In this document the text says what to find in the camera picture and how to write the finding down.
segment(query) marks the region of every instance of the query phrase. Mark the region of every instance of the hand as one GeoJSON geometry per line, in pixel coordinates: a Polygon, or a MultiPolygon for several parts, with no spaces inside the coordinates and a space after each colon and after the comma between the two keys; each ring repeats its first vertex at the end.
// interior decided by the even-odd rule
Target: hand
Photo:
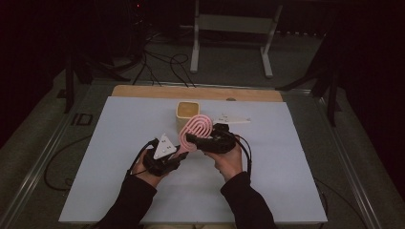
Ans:
{"type": "Polygon", "coordinates": [[[146,170],[145,166],[143,166],[143,157],[146,155],[146,151],[147,150],[144,150],[142,152],[142,154],[139,157],[138,162],[132,168],[132,174],[137,176],[140,179],[143,179],[145,182],[147,182],[148,184],[150,184],[156,188],[156,187],[158,187],[158,184],[160,183],[160,181],[167,175],[157,177],[157,176],[149,173],[146,170]]]}
{"type": "Polygon", "coordinates": [[[226,154],[204,153],[215,160],[215,168],[224,176],[225,182],[229,181],[243,170],[242,150],[238,144],[226,154]]]}

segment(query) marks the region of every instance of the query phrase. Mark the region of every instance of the metal frame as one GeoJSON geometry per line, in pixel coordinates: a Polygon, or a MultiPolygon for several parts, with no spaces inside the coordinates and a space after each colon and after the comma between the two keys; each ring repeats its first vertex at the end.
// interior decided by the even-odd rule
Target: metal frame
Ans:
{"type": "Polygon", "coordinates": [[[263,67],[266,78],[273,77],[273,71],[268,59],[268,50],[270,49],[271,41],[276,32],[277,23],[283,6],[278,6],[273,18],[258,18],[258,17],[237,17],[224,15],[200,14],[200,0],[196,0],[196,10],[194,17],[194,46],[191,54],[190,72],[196,73],[199,68],[200,41],[199,31],[241,31],[252,33],[267,34],[267,42],[261,47],[260,55],[262,56],[263,67]]]}

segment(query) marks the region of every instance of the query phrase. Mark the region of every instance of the dark background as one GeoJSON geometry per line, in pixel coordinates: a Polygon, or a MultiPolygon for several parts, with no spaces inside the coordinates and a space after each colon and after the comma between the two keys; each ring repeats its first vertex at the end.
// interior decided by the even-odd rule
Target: dark background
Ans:
{"type": "MultiPolygon", "coordinates": [[[[267,16],[272,11],[263,9],[275,10],[275,5],[268,1],[230,2],[225,8],[214,1],[202,1],[201,11],[267,16]]],[[[179,25],[193,25],[194,6],[190,1],[114,3],[100,0],[0,2],[0,147],[52,88],[53,78],[65,68],[70,45],[96,61],[111,63],[112,56],[139,52],[143,41],[139,38],[139,27],[134,25],[142,16],[148,25],[170,36],[179,35],[179,25]],[[134,7],[137,3],[141,3],[141,9],[134,7]],[[129,50],[125,42],[118,42],[130,39],[133,45],[129,50]]],[[[328,31],[310,67],[325,62],[339,66],[339,85],[346,90],[348,100],[403,197],[404,9],[399,1],[361,4],[288,1],[278,25],[282,35],[297,32],[323,37],[328,31]]]]}

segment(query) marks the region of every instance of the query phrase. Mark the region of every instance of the yellow container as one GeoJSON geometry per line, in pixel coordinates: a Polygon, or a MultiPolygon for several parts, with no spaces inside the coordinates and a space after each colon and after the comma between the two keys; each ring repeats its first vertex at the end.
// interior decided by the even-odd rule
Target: yellow container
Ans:
{"type": "Polygon", "coordinates": [[[200,114],[200,104],[198,102],[179,102],[176,109],[176,125],[178,133],[191,117],[200,114]]]}

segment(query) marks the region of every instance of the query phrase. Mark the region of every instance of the white triangular object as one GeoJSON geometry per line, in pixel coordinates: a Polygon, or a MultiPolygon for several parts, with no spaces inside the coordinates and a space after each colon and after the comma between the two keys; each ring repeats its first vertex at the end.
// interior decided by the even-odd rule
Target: white triangular object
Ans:
{"type": "Polygon", "coordinates": [[[156,149],[153,158],[159,159],[164,156],[173,154],[176,151],[177,151],[176,146],[173,145],[173,143],[169,140],[169,138],[166,136],[166,134],[163,134],[160,138],[158,148],[156,149]]]}

